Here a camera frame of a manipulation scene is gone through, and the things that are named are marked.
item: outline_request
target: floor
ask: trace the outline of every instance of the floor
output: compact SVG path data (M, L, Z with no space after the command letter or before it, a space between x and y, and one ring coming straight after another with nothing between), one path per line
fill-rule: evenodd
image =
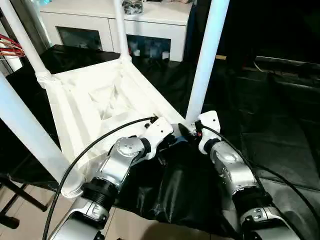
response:
M28 186L25 189L30 195L47 204L51 201L53 192ZM13 196L13 192L5 187L0 191L0 209ZM69 199L60 197L51 220L50 231L59 223L66 211L72 205ZM14 203L7 215L20 220L20 225L13 230L0 224L0 240L41 240L48 211L42 212L21 197ZM101 231L105 239L117 240L227 240L206 232L173 224L146 220L134 213L112 208L109 220Z

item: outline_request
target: black wire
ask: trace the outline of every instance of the black wire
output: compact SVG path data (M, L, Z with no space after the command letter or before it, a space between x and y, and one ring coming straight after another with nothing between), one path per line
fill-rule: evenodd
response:
M275 172L275 171L273 171L273 170L271 170L271 169L269 169L269 168L267 168L267 167L265 167L265 166L262 166L262 165L260 165L260 164L258 164L258 163L256 163L256 162L254 162L254 161L251 161L251 160L245 158L245 157L243 156L243 154L242 154L228 139L226 139L226 137L223 136L221 133L215 131L214 129L212 129L212 128L210 128L210 127L204 126L204 125L201 125L201 127L204 128L204 129L207 129L207 130L209 130L209 131L212 131L213 133L215 133L216 135L218 135L221 139L223 139L226 143L228 143L228 144L233 148L233 150L235 150L235 151L240 155L240 157L243 159L243 161L244 161L245 163L250 163L250 164L252 164L252 165L254 165L254 166L256 166L256 167L258 167L258 168L260 168L260 169L262 169L262 170L265 170L266 172L269 172L269 173L275 175L276 177L278 177L279 179L281 179L285 184L287 184L287 185L301 198L301 200L305 203L305 205L309 208L310 212L311 212L312 215L314 216L314 218L315 218L315 220L316 220L316 222L317 222L317 225L318 225L318 227L319 227L319 229L320 229L320 217L319 217L319 215L317 214L317 211L316 211L315 208L312 206L312 204L309 202L309 200L308 200L291 182L289 182L286 178L284 178L283 176L281 176L279 173L277 173L277 172Z
M89 144L89 146L87 146L75 159L74 161L71 163L71 165L67 168L67 170L65 171L62 179L61 179L61 182L55 192L55 195L54 195L54 198L53 198L53 201L52 201L52 204L51 204L51 207L50 207L50 210L49 210L49 213L48 213L48 217L46 219L46 222L45 222L45 226L44 226L44 231L43 231L43 236L42 236L42 240L47 240L48 238L48 232L49 232L49 227L50 227L50 222L51 222L51 218L53 216L53 213L54 213L54 210L55 210L55 207L56 207L56 204L57 204L57 201L58 201L58 198L59 198L59 195L60 195L60 192L61 192L61 189L69 175L69 173L71 172L72 168L77 164L77 162L81 159L81 157L86 153L88 152L95 144L97 144L98 142L100 142L101 140L105 139L106 137L108 137L109 135L119 131L120 129L123 129L127 126L130 126L132 124L136 124L136 123L139 123L139 122L144 122L144 121L152 121L153 119L155 119L156 117L155 116L152 116L152 117L146 117L146 118L142 118L142 119L138 119L138 120L135 120L135 121L131 121L131 122L128 122L122 126L119 126L117 127L116 129L102 135L101 137L99 137L98 139L96 139L95 141L93 141L91 144Z

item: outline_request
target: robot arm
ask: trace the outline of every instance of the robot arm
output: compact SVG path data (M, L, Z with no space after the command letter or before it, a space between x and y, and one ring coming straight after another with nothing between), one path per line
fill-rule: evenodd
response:
M215 111L199 116L201 125L220 131ZM232 198L245 240L300 240L280 212L271 196L260 188L257 180L241 156L218 135L202 132L199 150L210 156L215 169Z
M82 196L75 200L49 239L104 240L100 230L109 218L130 166L152 159L158 145L173 131L160 117L142 136L119 138L93 179L82 186Z
M219 132L217 113L203 113L199 121L201 124L195 124L197 131L201 132L199 150L209 155L226 186L237 210L244 239L300 240L274 207L270 195L261 189L242 157L218 135L201 128L207 126ZM49 239L104 240L100 230L109 218L109 211L130 167L153 158L158 145L173 131L161 117L142 136L118 139L95 177L82 186L82 196L74 202Z

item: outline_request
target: dark background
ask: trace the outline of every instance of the dark background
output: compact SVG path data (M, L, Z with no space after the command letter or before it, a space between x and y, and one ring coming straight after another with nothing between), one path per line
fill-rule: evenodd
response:
M196 60L210 0L195 10L191 60ZM241 66L253 56L320 64L319 1L230 0L217 54Z

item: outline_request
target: white tube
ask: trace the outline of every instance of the white tube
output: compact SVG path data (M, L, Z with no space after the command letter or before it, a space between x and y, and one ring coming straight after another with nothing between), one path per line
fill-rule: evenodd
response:
M120 42L120 58L124 60L131 61L129 55L127 35L125 30L125 20L124 20L124 8L122 7L122 0L113 0L116 27L118 31L118 39Z
M0 72L0 118L60 183L69 161L30 112ZM82 193L84 177L73 169L64 183L63 195L73 198Z
M10 0L0 0L0 8L30 61L38 81L50 78L50 72L40 59Z
M186 122L191 124L201 113L211 71L215 62L229 0L212 0L205 26L200 56L194 76L192 92L186 113Z

